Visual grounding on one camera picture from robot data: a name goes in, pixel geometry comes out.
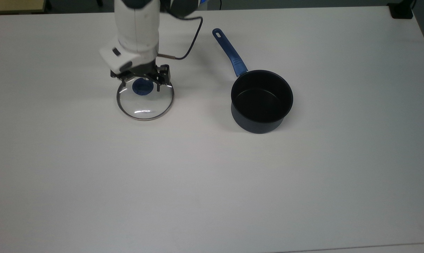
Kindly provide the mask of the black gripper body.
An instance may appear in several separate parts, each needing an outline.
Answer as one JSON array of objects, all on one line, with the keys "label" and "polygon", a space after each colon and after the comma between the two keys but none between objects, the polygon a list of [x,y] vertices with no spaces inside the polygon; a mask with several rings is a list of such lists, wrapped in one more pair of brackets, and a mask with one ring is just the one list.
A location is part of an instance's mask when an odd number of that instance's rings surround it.
[{"label": "black gripper body", "polygon": [[171,83],[169,65],[166,64],[158,66],[155,60],[146,64],[140,64],[135,66],[132,64],[131,61],[126,62],[118,69],[110,70],[110,76],[118,80],[120,80],[121,78],[126,78],[127,82],[126,85],[122,85],[123,87],[132,85],[132,83],[137,79],[150,81],[154,84],[156,84],[156,80],[159,80],[162,85],[170,85]]}]

